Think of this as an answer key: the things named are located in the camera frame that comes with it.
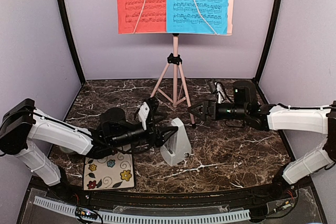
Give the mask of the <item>white metronome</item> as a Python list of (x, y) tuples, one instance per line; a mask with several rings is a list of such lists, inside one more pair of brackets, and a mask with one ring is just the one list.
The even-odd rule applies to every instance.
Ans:
[(175, 166), (190, 157), (192, 148), (185, 126), (179, 118), (171, 120), (169, 126), (176, 126), (178, 130), (161, 146), (160, 153), (168, 165)]

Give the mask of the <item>pink music stand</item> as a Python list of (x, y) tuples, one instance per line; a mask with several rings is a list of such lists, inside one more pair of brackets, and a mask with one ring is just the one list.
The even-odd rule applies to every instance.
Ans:
[[(215, 36), (230, 36), (233, 33), (233, 4), (234, 0), (230, 0), (229, 4), (229, 16), (230, 16), (230, 33), (228, 35), (215, 35)], [(178, 43), (179, 43), (179, 33), (168, 33), (173, 35), (173, 52), (167, 58), (167, 64), (162, 71), (159, 80), (157, 81), (153, 91), (152, 96), (155, 96), (157, 92), (166, 96), (163, 90), (160, 89), (160, 84), (163, 77), (166, 74), (169, 66), (173, 66), (173, 96), (166, 98), (174, 105), (177, 106), (178, 104), (186, 101), (187, 105), (191, 105), (190, 97), (188, 94), (188, 89), (186, 86), (185, 75), (182, 68), (182, 59), (178, 53)]]

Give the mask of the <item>blue sheet music paper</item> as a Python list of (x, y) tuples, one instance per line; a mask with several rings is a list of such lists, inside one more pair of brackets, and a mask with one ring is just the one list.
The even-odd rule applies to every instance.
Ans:
[(166, 32), (228, 35), (230, 0), (166, 0)]

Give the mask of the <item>red sheet music paper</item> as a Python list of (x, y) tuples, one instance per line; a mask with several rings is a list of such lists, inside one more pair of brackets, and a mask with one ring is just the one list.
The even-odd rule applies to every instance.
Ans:
[(166, 0), (117, 0), (119, 34), (166, 33)]

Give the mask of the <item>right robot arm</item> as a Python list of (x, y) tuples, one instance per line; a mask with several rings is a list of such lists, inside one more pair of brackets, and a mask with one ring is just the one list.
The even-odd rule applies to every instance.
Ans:
[(280, 169), (268, 188), (273, 200), (280, 199), (288, 191), (288, 185), (335, 164), (335, 104), (295, 107), (278, 104), (259, 104), (255, 86), (249, 81), (233, 83), (234, 98), (225, 102), (225, 88), (220, 82), (209, 83), (215, 101), (204, 100), (188, 108), (189, 113), (205, 121), (241, 120), (259, 131), (294, 130), (316, 132), (326, 139), (303, 157)]

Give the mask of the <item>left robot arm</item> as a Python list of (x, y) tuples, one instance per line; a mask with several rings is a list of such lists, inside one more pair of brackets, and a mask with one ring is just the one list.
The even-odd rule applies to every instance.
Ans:
[(65, 173), (33, 141), (48, 142), (93, 159), (116, 153), (142, 154), (145, 151), (135, 150), (136, 145), (161, 147), (179, 131), (178, 126), (156, 125), (165, 118), (163, 114), (158, 120), (155, 118), (157, 108), (155, 98), (145, 100), (138, 110), (140, 118), (136, 124), (126, 120), (123, 109), (110, 108), (100, 114), (96, 129), (87, 129), (54, 119), (37, 109), (34, 100), (25, 99), (3, 116), (1, 152), (17, 157), (46, 185), (54, 186), (53, 191), (61, 200), (69, 201), (74, 197), (74, 189), (66, 183)]

